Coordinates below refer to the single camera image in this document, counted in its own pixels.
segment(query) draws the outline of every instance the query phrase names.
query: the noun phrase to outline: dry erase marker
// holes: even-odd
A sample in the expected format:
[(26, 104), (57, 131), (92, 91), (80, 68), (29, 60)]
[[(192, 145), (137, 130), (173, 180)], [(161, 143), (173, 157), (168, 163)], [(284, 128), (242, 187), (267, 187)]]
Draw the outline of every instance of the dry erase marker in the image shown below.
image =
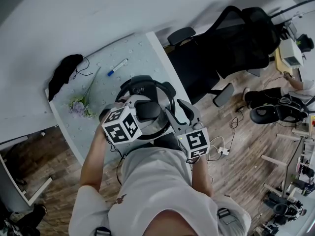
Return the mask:
[(113, 70), (111, 70), (109, 73), (107, 73), (108, 76), (111, 76), (114, 72), (116, 72), (119, 68), (121, 68), (123, 65), (127, 63), (128, 59), (124, 59), (122, 62), (120, 62), (118, 65), (114, 67)]

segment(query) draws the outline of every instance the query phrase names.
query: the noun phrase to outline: wooden floor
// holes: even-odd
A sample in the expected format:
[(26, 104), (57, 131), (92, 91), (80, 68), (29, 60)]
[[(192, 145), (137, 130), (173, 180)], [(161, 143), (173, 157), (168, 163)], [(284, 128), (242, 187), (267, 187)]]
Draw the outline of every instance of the wooden floor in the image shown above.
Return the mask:
[[(261, 90), (269, 80), (279, 76), (279, 72), (271, 65), (262, 70), (260, 78), (247, 72), (238, 72), (221, 80), (215, 89), (224, 87), (228, 82), (232, 82), (235, 87), (234, 96), (229, 103), (217, 108), (212, 103), (212, 96), (207, 95), (196, 104), (208, 128), (210, 140), (223, 136), (226, 147), (230, 148), (233, 135), (230, 123), (234, 117), (239, 120), (242, 118), (240, 113), (235, 113), (235, 109), (242, 105), (241, 92), (244, 87)], [(281, 78), (269, 83), (267, 88), (283, 85), (285, 80)], [(257, 125), (250, 121), (248, 109), (244, 109), (243, 114), (244, 120), (236, 128), (229, 156), (209, 162), (209, 173), (214, 178), (213, 185), (217, 193), (229, 194), (249, 212), (252, 217), (252, 230), (272, 214), (261, 202), (266, 194), (263, 184), (277, 186), (284, 177), (283, 169), (262, 160), (260, 156), (267, 154), (286, 162), (296, 145), (292, 141), (276, 137), (277, 133), (291, 134), (291, 128), (278, 124)], [(223, 146), (219, 138), (213, 144)], [(210, 158), (218, 157), (219, 154), (212, 147)], [(11, 153), (9, 160), (19, 165), (21, 177), (29, 183), (27, 195), (32, 195), (49, 176), (52, 177), (53, 182), (36, 201), (45, 204), (48, 210), (39, 229), (43, 236), (68, 235), (67, 223), (71, 218), (79, 188), (81, 167), (59, 128), (47, 129), (44, 137), (40, 133), (31, 135), (29, 140)], [(110, 202), (115, 200), (120, 188), (116, 180), (117, 163), (104, 168), (100, 192)]]

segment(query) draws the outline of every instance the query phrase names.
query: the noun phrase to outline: white t-shirt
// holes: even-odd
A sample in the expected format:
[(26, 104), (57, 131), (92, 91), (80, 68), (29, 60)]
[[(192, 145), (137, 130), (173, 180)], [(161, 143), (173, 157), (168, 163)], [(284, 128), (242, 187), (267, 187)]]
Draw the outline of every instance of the white t-shirt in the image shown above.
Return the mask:
[[(162, 211), (179, 213), (199, 236), (245, 236), (249, 214), (231, 198), (213, 200), (191, 187), (191, 170), (183, 152), (159, 147), (130, 153), (122, 167), (122, 187), (110, 208), (92, 187), (79, 189), (69, 225), (70, 236), (92, 236), (105, 226), (113, 236), (142, 236)], [(236, 221), (217, 219), (228, 208)]]
[[(299, 98), (303, 103), (307, 103), (313, 96), (315, 96), (315, 82), (303, 81), (303, 90), (297, 90), (291, 86), (281, 88), (281, 95), (289, 94), (293, 97)], [(315, 110), (315, 102), (308, 106), (308, 109)]]

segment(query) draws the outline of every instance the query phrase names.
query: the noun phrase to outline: power strip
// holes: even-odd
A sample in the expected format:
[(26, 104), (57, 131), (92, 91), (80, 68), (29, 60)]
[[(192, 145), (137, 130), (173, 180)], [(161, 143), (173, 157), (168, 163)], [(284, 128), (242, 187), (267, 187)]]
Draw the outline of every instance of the power strip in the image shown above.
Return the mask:
[(230, 153), (230, 150), (228, 148), (219, 147), (218, 153), (228, 155)]

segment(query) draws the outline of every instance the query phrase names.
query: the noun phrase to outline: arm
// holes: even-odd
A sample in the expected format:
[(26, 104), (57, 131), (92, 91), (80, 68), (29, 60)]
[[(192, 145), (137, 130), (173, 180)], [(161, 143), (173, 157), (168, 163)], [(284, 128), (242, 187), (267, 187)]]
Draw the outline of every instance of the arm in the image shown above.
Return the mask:
[(293, 88), (297, 90), (303, 90), (303, 82), (293, 79), (289, 73), (284, 73), (283, 76)]
[(201, 156), (199, 161), (192, 166), (192, 188), (198, 192), (212, 197), (214, 192), (210, 183), (206, 156)]
[(102, 182), (106, 144), (107, 140), (100, 124), (96, 129), (89, 153), (81, 170), (81, 186), (89, 185), (99, 191)]

